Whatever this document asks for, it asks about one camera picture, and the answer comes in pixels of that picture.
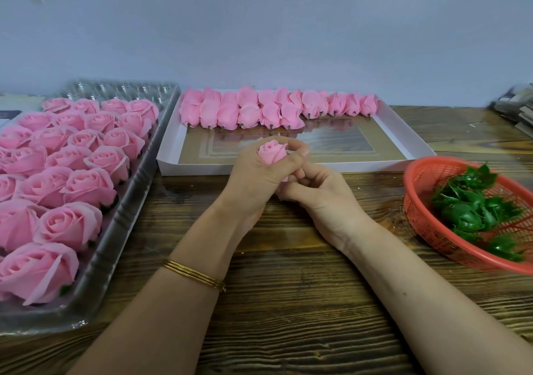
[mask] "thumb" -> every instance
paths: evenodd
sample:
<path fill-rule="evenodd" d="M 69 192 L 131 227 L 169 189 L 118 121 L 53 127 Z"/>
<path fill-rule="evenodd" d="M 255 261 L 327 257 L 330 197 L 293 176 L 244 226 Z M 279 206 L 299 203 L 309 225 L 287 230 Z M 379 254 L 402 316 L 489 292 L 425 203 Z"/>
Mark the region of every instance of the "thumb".
<path fill-rule="evenodd" d="M 317 188 L 303 186 L 297 182 L 283 182 L 276 191 L 277 196 L 285 201 L 296 201 L 308 208 L 314 208 L 319 197 Z"/>
<path fill-rule="evenodd" d="M 278 183 L 286 176 L 291 175 L 297 171 L 307 161 L 311 154 L 308 146 L 303 146 L 300 149 L 283 157 L 279 162 L 276 162 L 268 167 L 270 176 Z"/>

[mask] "pile of green leaves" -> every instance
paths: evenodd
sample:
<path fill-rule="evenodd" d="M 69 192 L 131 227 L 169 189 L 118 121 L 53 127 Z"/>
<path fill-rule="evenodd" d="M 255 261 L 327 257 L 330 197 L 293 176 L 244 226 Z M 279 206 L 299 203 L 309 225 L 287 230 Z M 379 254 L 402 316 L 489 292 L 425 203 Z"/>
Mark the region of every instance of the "pile of green leaves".
<path fill-rule="evenodd" d="M 523 261 L 522 252 L 514 251 L 516 242 L 509 234 L 486 241 L 479 232 L 490 231 L 500 223 L 518 218 L 523 210 L 503 197 L 485 197 L 483 190 L 496 183 L 496 173 L 483 164 L 469 166 L 465 173 L 452 177 L 438 189 L 431 203 L 436 216 L 464 240 L 510 261 Z"/>

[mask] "tray of pink roses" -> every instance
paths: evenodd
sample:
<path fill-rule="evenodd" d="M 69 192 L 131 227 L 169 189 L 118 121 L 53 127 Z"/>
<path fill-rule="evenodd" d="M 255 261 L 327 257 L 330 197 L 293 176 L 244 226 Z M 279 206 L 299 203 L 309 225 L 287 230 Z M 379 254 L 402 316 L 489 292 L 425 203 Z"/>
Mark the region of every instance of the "tray of pink roses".
<path fill-rule="evenodd" d="M 96 313 L 157 170 L 174 83 L 70 82 L 0 131 L 0 334 Z"/>

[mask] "person's right hand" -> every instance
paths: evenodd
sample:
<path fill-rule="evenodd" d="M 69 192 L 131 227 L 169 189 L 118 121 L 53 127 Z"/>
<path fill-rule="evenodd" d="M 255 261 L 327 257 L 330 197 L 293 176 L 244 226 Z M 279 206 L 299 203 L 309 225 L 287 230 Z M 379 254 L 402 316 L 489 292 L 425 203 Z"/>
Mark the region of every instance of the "person's right hand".
<path fill-rule="evenodd" d="M 300 203 L 320 234 L 346 254 L 350 241 L 357 241 L 377 223 L 363 211 L 340 172 L 310 162 L 302 169 L 305 178 L 281 183 L 276 194 Z"/>

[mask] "hand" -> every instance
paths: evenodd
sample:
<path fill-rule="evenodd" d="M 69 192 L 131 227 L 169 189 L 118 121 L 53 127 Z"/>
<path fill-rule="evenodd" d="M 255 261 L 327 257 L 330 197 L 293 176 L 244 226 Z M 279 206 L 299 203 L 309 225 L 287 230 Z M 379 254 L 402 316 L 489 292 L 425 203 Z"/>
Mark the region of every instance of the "hand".
<path fill-rule="evenodd" d="M 313 219 L 320 234 L 344 254 L 377 223 L 363 211 L 343 176 L 315 163 L 302 166 L 305 178 L 290 178 L 277 190 L 281 199 L 296 201 Z"/>
<path fill-rule="evenodd" d="M 262 144 L 272 139 L 281 144 L 287 143 L 287 149 L 293 152 L 269 166 L 261 160 L 257 151 Z M 292 174 L 297 178 L 304 177 L 301 167 L 310 153 L 305 143 L 285 136 L 267 137 L 240 151 L 228 183 L 217 202 L 224 209 L 230 210 L 232 215 L 243 219 L 243 235 L 257 223 L 265 204 L 286 176 Z"/>

